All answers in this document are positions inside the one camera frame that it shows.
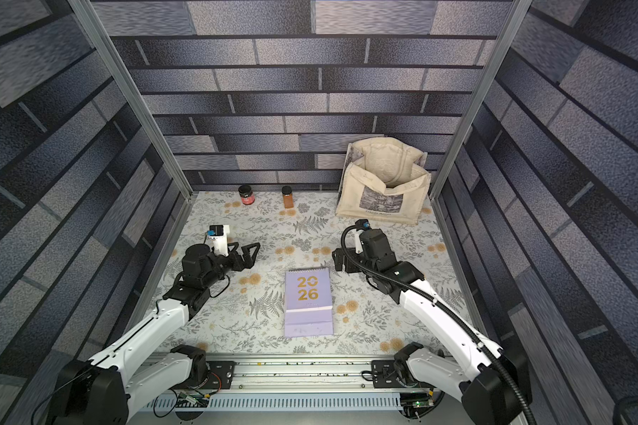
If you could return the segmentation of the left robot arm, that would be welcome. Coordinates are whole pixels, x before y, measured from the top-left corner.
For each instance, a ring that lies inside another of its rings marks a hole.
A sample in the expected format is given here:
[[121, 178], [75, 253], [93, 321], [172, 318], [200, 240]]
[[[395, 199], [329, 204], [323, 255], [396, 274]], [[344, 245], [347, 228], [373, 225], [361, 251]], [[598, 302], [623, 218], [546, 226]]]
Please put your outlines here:
[[154, 310], [86, 361], [62, 368], [43, 404], [47, 424], [124, 424], [165, 391], [197, 390], [214, 377], [204, 350], [179, 345], [150, 368], [141, 366], [168, 336], [192, 320], [212, 299], [211, 288], [230, 272], [254, 266], [260, 244], [195, 244], [182, 270]]

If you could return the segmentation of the purple calendar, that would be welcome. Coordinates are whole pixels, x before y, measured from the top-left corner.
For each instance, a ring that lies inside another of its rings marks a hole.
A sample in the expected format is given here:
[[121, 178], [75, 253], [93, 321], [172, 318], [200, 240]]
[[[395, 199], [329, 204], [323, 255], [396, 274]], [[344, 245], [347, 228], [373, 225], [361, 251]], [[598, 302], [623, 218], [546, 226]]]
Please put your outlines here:
[[331, 336], [332, 308], [330, 271], [327, 267], [286, 272], [286, 338]]

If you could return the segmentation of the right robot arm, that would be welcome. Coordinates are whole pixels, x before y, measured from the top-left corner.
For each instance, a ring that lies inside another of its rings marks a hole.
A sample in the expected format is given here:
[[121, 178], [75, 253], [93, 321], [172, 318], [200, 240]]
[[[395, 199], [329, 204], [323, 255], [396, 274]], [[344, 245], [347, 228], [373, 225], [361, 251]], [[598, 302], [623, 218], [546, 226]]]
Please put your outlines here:
[[424, 274], [397, 260], [385, 233], [358, 221], [345, 228], [334, 256], [337, 270], [364, 274], [369, 285], [414, 315], [451, 358], [411, 344], [399, 356], [409, 376], [458, 400], [476, 424], [536, 422], [524, 354], [511, 353], [458, 315]]

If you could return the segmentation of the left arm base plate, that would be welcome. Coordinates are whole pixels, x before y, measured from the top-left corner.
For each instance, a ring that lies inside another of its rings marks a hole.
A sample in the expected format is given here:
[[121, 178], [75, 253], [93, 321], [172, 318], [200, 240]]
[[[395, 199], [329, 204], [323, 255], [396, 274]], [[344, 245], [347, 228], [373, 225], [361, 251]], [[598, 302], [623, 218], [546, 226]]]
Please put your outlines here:
[[204, 381], [195, 387], [196, 391], [214, 392], [229, 390], [232, 386], [235, 367], [234, 361], [210, 361], [209, 373]]

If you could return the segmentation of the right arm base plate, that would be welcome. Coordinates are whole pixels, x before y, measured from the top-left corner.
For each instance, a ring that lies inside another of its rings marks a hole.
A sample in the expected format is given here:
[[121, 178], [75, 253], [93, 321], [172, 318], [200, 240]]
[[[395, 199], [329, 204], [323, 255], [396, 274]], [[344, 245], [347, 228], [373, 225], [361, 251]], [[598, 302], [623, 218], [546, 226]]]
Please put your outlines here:
[[385, 361], [372, 361], [370, 363], [371, 382], [375, 389], [427, 389], [434, 390], [435, 387], [427, 382], [418, 382], [412, 377], [405, 378], [404, 373], [395, 366], [393, 359]]

